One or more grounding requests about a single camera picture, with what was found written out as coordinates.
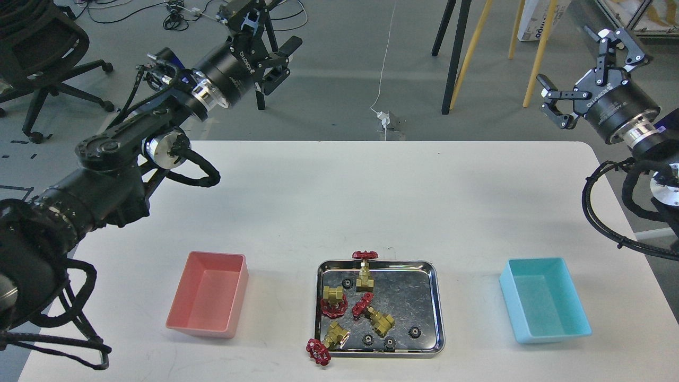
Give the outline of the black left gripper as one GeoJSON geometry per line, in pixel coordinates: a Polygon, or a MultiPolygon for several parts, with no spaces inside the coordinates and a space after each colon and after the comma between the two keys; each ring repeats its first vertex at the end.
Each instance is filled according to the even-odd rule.
{"type": "Polygon", "coordinates": [[[206,54],[193,69],[193,99],[202,109],[230,108],[250,90],[270,95],[290,75],[292,54],[303,40],[291,36],[265,59],[265,1],[226,1],[219,5],[219,22],[227,27],[227,41],[206,54]]]}

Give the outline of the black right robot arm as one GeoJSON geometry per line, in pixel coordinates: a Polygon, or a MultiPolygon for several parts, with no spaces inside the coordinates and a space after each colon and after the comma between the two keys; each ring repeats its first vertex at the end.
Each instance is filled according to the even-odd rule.
{"type": "Polygon", "coordinates": [[[543,87],[541,111],[558,128],[573,129],[584,118],[606,144],[624,143],[631,156],[620,162],[605,161],[585,179],[582,210],[597,232],[626,247],[655,258],[677,260],[677,243],[669,249],[643,244],[615,232],[597,217],[591,203],[594,184],[609,171],[623,171],[623,205],[639,218],[667,223],[677,234],[677,110],[658,119],[660,106],[631,77],[652,57],[628,29],[585,31],[599,49],[594,68],[572,90],[558,90],[539,74],[543,87]]]}

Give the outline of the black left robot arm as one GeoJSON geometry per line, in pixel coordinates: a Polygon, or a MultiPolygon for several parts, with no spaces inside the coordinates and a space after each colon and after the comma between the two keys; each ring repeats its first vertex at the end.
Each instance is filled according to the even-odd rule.
{"type": "Polygon", "coordinates": [[[41,343],[80,346],[100,353],[99,363],[69,355],[86,367],[109,367],[111,348],[85,317],[94,290],[92,264],[68,252],[86,234],[124,227],[150,214],[150,197],[165,179],[210,188],[218,170],[190,147],[180,128],[204,120],[216,106],[232,107],[250,89],[257,107],[290,75],[292,36],[276,43],[270,12],[277,1],[226,1],[216,20],[226,41],[196,68],[186,68],[168,48],[139,65],[125,106],[100,134],[75,148],[80,167],[42,194],[2,200],[2,350],[19,346],[64,356],[41,343]]]}

